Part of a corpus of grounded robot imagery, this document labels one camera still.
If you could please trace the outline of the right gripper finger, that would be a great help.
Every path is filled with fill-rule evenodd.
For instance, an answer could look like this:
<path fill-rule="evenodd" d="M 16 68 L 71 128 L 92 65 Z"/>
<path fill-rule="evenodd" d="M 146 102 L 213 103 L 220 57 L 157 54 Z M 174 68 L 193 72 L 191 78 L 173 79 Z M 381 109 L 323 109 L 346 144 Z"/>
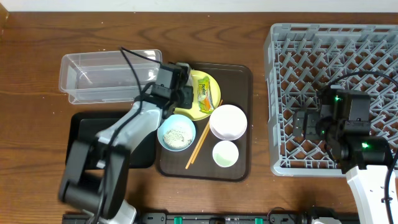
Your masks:
<path fill-rule="evenodd" d="M 320 115 L 317 112 L 311 112 L 307 114 L 305 120 L 304 138 L 306 140 L 320 140 L 319 133 L 317 131 L 317 123 L 320 119 Z"/>
<path fill-rule="evenodd" d="M 293 115 L 293 135 L 299 137 L 302 135 L 303 129 L 305 127 L 306 112 L 299 110 Z"/>

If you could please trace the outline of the green snack wrapper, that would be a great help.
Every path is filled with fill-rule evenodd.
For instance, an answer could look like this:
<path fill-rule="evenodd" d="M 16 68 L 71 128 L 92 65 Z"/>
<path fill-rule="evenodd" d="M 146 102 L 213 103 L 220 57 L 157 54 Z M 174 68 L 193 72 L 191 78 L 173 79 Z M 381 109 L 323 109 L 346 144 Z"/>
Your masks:
<path fill-rule="evenodd" d="M 210 114 L 214 110 L 210 79 L 208 77 L 204 77 L 198 81 L 198 106 L 202 113 Z"/>

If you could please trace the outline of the blue bowl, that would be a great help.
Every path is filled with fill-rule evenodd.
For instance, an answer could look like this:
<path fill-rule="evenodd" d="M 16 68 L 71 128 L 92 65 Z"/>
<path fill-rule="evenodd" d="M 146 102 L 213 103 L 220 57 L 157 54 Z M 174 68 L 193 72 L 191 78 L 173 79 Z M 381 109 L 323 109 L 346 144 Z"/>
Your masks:
<path fill-rule="evenodd" d="M 183 151 L 195 140 L 196 127 L 188 117 L 174 114 L 158 128 L 157 137 L 160 145 L 166 150 Z"/>

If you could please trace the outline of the pink white bowl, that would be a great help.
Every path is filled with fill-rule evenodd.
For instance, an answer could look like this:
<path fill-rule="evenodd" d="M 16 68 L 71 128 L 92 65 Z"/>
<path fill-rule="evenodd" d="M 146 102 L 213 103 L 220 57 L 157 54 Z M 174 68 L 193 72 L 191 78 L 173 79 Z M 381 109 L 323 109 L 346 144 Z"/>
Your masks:
<path fill-rule="evenodd" d="M 219 139 L 234 141 L 239 139 L 248 126 L 248 119 L 235 105 L 221 105 L 210 116 L 210 130 Z"/>

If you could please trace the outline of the light green cup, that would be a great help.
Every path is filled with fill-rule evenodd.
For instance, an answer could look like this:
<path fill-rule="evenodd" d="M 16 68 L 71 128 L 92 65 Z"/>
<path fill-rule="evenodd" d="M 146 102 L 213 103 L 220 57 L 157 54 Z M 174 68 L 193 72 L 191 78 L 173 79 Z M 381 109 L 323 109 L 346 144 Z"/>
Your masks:
<path fill-rule="evenodd" d="M 212 156 L 219 167 L 227 168 L 233 166 L 237 162 L 239 151 L 233 142 L 220 141 L 214 146 Z"/>

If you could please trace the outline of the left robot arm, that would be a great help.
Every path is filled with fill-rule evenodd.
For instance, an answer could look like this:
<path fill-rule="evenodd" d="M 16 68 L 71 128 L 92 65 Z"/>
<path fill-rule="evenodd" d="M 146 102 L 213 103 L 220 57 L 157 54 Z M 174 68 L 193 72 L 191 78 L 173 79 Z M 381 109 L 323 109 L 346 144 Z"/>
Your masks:
<path fill-rule="evenodd" d="M 187 63 L 160 64 L 157 79 L 140 87 L 130 111 L 96 134 L 72 143 L 58 191 L 61 202 L 90 214 L 87 223 L 133 223 L 137 210 L 124 198 L 131 155 L 175 108 L 192 107 Z"/>

